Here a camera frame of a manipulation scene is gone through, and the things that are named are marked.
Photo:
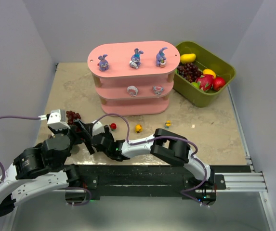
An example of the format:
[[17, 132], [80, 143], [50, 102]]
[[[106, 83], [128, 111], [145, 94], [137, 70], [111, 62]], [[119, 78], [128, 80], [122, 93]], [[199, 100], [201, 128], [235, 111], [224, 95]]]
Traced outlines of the purple bunny toy blue ears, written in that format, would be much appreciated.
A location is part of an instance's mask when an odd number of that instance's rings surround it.
[[134, 55], [131, 56], [131, 60], [129, 62], [129, 66], [134, 69], [138, 69], [141, 65], [140, 55], [144, 52], [139, 50], [138, 48], [134, 49]]

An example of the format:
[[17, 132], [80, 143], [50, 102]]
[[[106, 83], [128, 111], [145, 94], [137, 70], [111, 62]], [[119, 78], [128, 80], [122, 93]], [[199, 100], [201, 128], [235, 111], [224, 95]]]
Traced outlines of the pink toy with white frill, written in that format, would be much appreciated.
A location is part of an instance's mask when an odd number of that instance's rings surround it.
[[132, 97], [136, 97], [138, 95], [138, 89], [133, 85], [128, 86], [127, 93]]

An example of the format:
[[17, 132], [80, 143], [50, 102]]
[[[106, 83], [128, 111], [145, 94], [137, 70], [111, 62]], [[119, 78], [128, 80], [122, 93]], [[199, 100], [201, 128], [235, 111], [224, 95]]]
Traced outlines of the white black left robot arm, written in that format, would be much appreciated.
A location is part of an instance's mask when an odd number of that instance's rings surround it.
[[74, 167], [64, 163], [82, 139], [68, 130], [25, 149], [0, 176], [0, 217], [27, 200], [80, 183]]

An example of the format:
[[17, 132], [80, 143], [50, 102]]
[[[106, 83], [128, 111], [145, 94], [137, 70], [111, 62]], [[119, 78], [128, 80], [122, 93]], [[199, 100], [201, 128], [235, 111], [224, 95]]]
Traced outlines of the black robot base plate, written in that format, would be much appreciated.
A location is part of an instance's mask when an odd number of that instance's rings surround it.
[[70, 187], [89, 190], [93, 200], [116, 197], [180, 197], [200, 182], [184, 167], [67, 165]]

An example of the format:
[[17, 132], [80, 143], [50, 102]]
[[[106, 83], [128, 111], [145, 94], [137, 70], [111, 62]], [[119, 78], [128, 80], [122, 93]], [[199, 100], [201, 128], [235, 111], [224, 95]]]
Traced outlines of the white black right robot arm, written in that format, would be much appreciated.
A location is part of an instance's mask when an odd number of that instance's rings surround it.
[[151, 154], [174, 167], [184, 167], [193, 174], [200, 186], [214, 185], [214, 170], [197, 156], [198, 147], [176, 133], [158, 128], [155, 133], [137, 140], [115, 140], [109, 126], [100, 121], [84, 124], [74, 120], [90, 154], [104, 153], [108, 158], [122, 162], [136, 156]]

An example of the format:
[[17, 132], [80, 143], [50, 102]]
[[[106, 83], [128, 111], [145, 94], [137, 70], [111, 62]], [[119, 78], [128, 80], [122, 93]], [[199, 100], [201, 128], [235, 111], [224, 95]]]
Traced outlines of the purple bunny toy red bow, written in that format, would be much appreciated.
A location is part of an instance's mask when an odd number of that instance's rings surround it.
[[98, 56], [98, 59], [100, 61], [98, 63], [98, 66], [99, 66], [99, 70], [102, 71], [102, 72], [104, 72], [104, 71], [106, 71], [106, 70], [109, 69], [109, 63], [106, 60], [107, 56], [108, 56], [107, 54], [103, 54], [103, 55]]

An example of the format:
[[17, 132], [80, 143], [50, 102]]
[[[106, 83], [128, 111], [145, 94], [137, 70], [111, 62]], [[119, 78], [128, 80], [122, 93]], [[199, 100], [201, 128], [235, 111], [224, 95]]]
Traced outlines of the pink toy with blue bow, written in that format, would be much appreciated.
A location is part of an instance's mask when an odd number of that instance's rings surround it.
[[164, 87], [162, 87], [162, 86], [153, 86], [152, 89], [153, 89], [153, 93], [156, 96], [160, 96], [164, 91]]

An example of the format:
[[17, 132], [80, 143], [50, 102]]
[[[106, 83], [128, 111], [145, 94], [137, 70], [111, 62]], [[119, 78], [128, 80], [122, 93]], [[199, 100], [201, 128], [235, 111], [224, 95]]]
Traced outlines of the purple bunny toy with cup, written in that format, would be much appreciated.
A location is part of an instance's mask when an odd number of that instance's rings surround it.
[[156, 54], [156, 66], [164, 68], [166, 65], [166, 57], [164, 51], [167, 49], [167, 47], [163, 47], [159, 50], [159, 52]]

